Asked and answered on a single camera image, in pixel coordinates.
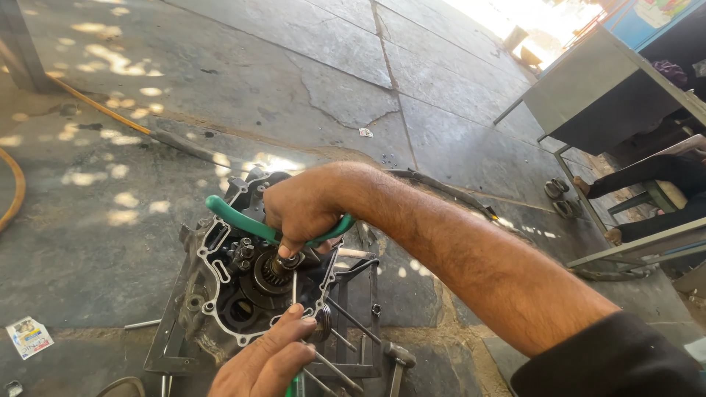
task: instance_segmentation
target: black trousers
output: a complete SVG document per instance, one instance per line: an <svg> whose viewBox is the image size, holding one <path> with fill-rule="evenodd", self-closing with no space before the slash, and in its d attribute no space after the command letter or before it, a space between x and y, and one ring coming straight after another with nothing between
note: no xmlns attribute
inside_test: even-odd
<svg viewBox="0 0 706 397"><path fill-rule="evenodd" d="M626 223L617 228L623 242L631 242L673 227L706 217L706 165L680 155L652 156L642 162L623 168L598 179L586 195L597 199L604 194L657 179L673 183L688 202L684 208L639 222Z"/></svg>

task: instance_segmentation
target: pliers handle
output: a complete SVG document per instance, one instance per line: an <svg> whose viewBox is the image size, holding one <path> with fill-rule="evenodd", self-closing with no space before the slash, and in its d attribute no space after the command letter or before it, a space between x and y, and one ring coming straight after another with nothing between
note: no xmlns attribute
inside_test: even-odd
<svg viewBox="0 0 706 397"><path fill-rule="evenodd" d="M262 237L270 244L279 244L282 241L282 233L279 230L273 229L264 223L260 223L257 220L243 215L235 208L229 206L228 203L223 201L223 199L219 196L214 195L207 197L205 204L208 209L213 211L214 214L220 216L221 219L231 226L245 230L255 236ZM355 222L356 220L353 219L351 214L346 213L343 215L343 218L341 218L341 220L339 220L338 223L336 223L326 233L307 241L306 246L316 248L322 242L346 233L348 229L355 224Z"/></svg>

